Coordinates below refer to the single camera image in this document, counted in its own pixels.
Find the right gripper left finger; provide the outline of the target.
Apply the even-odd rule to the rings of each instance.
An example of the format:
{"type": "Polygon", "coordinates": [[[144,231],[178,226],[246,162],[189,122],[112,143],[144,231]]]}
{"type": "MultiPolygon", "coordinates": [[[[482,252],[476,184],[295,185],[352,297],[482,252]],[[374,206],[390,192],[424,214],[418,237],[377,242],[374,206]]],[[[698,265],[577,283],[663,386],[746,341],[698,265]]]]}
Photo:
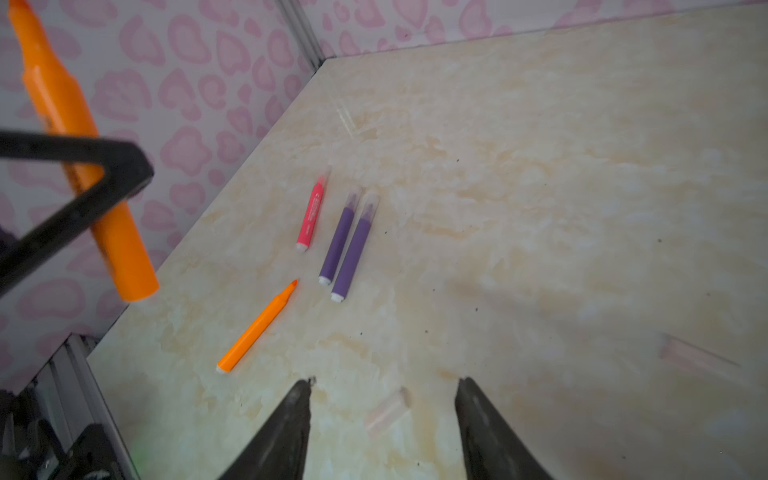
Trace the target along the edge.
{"type": "Polygon", "coordinates": [[[311,428],[314,378],[298,380],[221,474],[221,480],[303,478],[311,428]]]}

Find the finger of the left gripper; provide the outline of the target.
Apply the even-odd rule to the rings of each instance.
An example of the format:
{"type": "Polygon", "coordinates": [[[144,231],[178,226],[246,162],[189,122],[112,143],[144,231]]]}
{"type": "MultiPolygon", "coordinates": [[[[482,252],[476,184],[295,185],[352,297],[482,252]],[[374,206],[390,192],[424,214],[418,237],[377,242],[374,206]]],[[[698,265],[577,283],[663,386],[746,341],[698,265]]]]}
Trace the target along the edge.
{"type": "Polygon", "coordinates": [[[93,137],[45,135],[3,130],[1,156],[9,160],[74,163],[99,166],[103,175],[95,185],[77,193],[20,239],[2,233],[10,242],[1,249],[1,293],[6,294],[86,229],[115,211],[151,182],[153,167],[134,143],[93,137]]]}

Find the clear pen cap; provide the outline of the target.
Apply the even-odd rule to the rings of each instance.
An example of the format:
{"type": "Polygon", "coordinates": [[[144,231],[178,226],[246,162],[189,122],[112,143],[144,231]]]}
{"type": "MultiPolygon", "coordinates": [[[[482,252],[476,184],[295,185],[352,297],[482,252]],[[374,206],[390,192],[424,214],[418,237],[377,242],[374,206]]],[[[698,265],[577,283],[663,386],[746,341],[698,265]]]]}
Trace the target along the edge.
{"type": "Polygon", "coordinates": [[[350,190],[349,194],[347,195],[344,208],[349,209],[352,212],[355,212],[360,202],[360,199],[362,197],[362,194],[363,194],[363,190],[361,187],[359,186],[353,187],[350,190]]]}
{"type": "Polygon", "coordinates": [[[322,185],[322,187],[325,187],[327,185],[327,182],[328,182],[329,177],[330,177],[330,173],[331,173],[331,167],[330,166],[326,166],[323,169],[323,171],[321,172],[321,174],[318,176],[317,181],[318,181],[319,184],[322,185]]]}
{"type": "Polygon", "coordinates": [[[406,387],[389,394],[365,417],[364,428],[368,436],[373,438],[386,431],[409,411],[410,405],[411,395],[406,387]]]}
{"type": "Polygon", "coordinates": [[[368,192],[363,198],[363,208],[360,215],[361,220],[372,223],[379,205],[380,197],[375,192],[368,192]]]}
{"type": "Polygon", "coordinates": [[[671,335],[663,336],[659,357],[694,374],[738,385],[748,383],[739,364],[671,335]]]}

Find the purple highlighter pen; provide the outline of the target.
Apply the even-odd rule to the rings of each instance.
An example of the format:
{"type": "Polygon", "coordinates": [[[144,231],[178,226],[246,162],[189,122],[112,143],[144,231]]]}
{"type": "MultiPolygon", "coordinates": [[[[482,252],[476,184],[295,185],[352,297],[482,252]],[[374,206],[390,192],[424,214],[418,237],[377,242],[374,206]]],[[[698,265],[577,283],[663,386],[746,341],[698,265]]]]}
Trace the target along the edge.
{"type": "Polygon", "coordinates": [[[325,260],[320,270],[318,281],[320,284],[328,286],[334,280],[341,255],[355,217],[355,212],[343,207],[339,221],[337,223],[333,238],[330,242],[325,260]]]}
{"type": "Polygon", "coordinates": [[[348,296],[372,223],[361,220],[360,217],[358,219],[356,229],[347,247],[339,274],[332,288],[331,299],[334,302],[341,303],[348,296]]]}

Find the pink highlighter pen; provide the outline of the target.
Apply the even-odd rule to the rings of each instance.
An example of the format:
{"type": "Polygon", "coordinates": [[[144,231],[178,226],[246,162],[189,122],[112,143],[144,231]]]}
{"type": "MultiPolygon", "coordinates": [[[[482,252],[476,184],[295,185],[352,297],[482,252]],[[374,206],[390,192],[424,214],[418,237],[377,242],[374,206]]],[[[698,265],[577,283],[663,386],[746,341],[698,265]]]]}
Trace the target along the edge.
{"type": "Polygon", "coordinates": [[[307,204],[307,208],[304,214],[304,218],[302,221],[301,229],[299,231],[298,238],[296,241],[296,249],[301,252],[306,251],[311,245],[314,229],[317,223],[322,200],[323,200],[325,189],[326,189],[326,186],[322,187],[322,185],[318,183],[317,179],[312,188],[310,198],[307,204]]]}

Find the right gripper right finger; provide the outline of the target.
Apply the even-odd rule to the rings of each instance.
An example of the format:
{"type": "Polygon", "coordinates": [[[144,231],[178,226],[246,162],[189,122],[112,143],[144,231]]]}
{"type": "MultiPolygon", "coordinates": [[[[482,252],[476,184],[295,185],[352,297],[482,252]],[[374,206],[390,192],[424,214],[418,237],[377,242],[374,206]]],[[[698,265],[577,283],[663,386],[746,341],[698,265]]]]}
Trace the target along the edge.
{"type": "Polygon", "coordinates": [[[454,404],[468,479],[553,479],[472,378],[458,381],[454,404]]]}

